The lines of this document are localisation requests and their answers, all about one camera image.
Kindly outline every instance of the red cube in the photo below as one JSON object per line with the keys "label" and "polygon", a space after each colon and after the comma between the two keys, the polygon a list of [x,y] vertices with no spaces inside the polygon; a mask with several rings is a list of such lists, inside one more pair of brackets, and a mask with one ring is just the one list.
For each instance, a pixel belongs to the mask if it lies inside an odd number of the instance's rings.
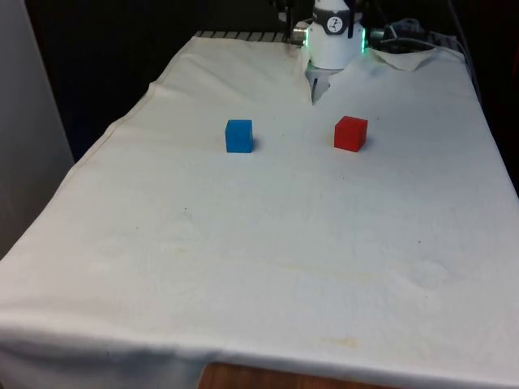
{"label": "red cube", "polygon": [[335,125],[333,146],[350,152],[358,152],[366,142],[366,136],[367,120],[344,116]]}

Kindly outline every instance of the cube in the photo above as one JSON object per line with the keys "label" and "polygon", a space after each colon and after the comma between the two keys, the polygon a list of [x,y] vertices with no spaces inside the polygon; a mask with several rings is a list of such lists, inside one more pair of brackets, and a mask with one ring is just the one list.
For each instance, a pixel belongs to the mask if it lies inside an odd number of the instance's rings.
{"label": "cube", "polygon": [[252,152],[252,120],[229,120],[225,128],[227,152]]}
{"label": "cube", "polygon": [[335,125],[333,146],[350,152],[358,152],[366,142],[367,120],[344,116]]}

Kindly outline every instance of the table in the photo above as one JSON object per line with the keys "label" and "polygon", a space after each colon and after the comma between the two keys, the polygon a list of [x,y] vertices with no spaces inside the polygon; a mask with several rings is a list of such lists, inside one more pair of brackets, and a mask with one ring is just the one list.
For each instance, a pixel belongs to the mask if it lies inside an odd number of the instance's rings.
{"label": "table", "polygon": [[464,64],[366,52],[311,105],[301,58],[194,38],[69,172],[0,262],[6,389],[194,388],[214,361],[519,386],[519,204]]}
{"label": "table", "polygon": [[198,389],[391,389],[310,375],[215,363],[204,368]]}

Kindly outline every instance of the black wire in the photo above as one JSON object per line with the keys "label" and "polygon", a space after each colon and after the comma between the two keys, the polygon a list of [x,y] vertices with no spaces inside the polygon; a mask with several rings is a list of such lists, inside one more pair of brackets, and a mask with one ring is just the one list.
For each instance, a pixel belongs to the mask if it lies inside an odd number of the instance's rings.
{"label": "black wire", "polygon": [[454,24],[456,24],[456,30],[460,35],[461,42],[465,46],[465,55],[467,57],[467,63],[470,67],[470,73],[472,74],[472,84],[474,85],[474,89],[476,90],[476,95],[478,96],[479,104],[482,104],[481,90],[479,89],[478,77],[476,75],[476,69],[474,67],[474,63],[472,62],[472,56],[470,55],[469,44],[467,43],[467,38],[463,31],[463,27],[461,26],[460,19],[457,16],[456,8],[454,8],[452,0],[447,0],[448,9],[451,12],[451,16],[453,17]]}

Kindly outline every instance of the dark background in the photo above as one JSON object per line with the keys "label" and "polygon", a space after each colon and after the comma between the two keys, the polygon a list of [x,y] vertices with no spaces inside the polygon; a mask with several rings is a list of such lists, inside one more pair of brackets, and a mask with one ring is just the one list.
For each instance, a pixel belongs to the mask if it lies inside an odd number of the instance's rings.
{"label": "dark background", "polygon": [[[301,19],[313,0],[294,0]],[[381,0],[390,21],[419,19],[456,34],[446,0]],[[28,12],[75,159],[128,112],[197,30],[280,31],[268,0],[27,0]],[[482,103],[519,193],[519,2],[455,0]],[[376,24],[381,22],[374,18]]]}

